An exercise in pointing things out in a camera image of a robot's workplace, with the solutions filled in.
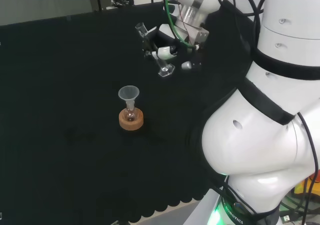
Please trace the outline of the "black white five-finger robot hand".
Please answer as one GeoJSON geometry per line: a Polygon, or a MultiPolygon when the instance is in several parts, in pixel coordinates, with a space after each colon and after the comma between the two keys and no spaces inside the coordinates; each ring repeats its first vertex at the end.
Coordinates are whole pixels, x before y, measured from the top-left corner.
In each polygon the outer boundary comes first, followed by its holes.
{"type": "Polygon", "coordinates": [[[173,34],[169,24],[162,24],[151,29],[142,27],[142,50],[144,57],[154,61],[158,67],[158,74],[167,77],[175,71],[175,65],[171,63],[179,55],[185,55],[187,60],[181,64],[184,71],[199,71],[204,65],[202,43],[196,43],[195,48],[190,48],[179,41],[173,34]]]}

